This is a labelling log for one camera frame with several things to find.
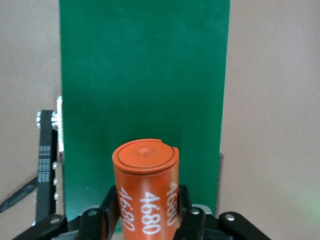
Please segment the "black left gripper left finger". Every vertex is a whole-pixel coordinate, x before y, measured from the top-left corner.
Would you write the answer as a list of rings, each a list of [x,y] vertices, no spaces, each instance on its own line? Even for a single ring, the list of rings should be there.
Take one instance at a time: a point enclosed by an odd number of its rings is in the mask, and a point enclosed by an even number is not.
[[[15,237],[16,240],[110,240],[118,222],[118,197],[112,185],[98,207],[90,207],[72,221],[52,214]]]

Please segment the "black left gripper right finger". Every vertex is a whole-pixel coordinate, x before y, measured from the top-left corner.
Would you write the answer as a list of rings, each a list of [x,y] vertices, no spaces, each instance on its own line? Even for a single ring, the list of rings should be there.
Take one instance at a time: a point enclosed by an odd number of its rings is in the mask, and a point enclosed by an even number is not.
[[[206,206],[192,204],[186,185],[179,186],[180,226],[174,240],[268,240],[269,237],[237,212],[215,217]]]

